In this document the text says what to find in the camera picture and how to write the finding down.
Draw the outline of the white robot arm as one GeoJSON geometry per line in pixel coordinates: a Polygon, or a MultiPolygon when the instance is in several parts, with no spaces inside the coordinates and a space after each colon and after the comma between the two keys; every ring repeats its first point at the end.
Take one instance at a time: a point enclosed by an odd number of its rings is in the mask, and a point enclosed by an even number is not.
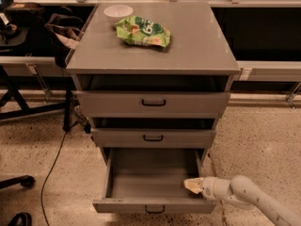
{"type": "Polygon", "coordinates": [[[184,186],[208,201],[221,200],[241,209],[257,207],[276,226],[301,226],[301,215],[262,191],[251,179],[236,175],[185,179],[184,186]]]}

